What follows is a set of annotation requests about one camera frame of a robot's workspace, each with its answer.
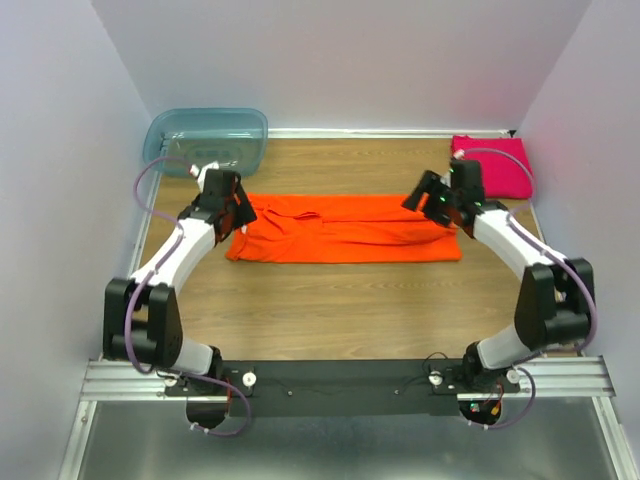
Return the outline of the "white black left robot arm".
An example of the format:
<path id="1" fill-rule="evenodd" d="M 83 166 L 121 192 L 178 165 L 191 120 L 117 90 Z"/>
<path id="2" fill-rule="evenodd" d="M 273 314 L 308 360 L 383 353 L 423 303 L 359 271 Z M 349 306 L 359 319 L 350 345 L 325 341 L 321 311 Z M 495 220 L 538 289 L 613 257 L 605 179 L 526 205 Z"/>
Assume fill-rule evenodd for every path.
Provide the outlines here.
<path id="1" fill-rule="evenodd" d="M 213 165 L 192 167 L 199 192 L 176 217 L 157 215 L 173 231 L 146 264 L 105 288 L 102 348 L 109 360 L 127 360 L 142 373 L 187 375 L 201 395 L 214 393 L 223 360 L 214 346 L 188 338 L 178 296 L 200 261 L 235 231 L 257 220 L 241 176 Z"/>

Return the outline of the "orange t shirt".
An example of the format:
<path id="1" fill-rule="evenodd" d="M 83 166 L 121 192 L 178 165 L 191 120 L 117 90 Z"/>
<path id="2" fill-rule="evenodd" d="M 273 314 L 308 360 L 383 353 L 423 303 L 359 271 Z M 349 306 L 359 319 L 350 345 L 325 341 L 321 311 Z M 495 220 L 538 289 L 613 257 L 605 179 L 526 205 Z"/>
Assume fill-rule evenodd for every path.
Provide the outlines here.
<path id="1" fill-rule="evenodd" d="M 462 259 L 456 231 L 402 207 L 402 195 L 249 195 L 257 220 L 226 259 L 278 264 L 434 263 Z"/>

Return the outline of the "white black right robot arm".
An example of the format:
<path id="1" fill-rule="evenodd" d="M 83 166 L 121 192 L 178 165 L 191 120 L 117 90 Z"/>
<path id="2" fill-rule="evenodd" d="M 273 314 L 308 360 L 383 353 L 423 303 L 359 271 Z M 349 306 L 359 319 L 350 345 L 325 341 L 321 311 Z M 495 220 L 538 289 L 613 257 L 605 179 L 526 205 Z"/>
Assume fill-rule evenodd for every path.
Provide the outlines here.
<path id="1" fill-rule="evenodd" d="M 452 158 L 445 176 L 425 171 L 402 206 L 440 226 L 458 227 L 520 281 L 512 324 L 470 344 L 455 369 L 467 389 L 483 391 L 520 363 L 548 351 L 581 350 L 593 339 L 598 317 L 592 265 L 546 245 L 512 210 L 488 199 L 479 162 Z"/>

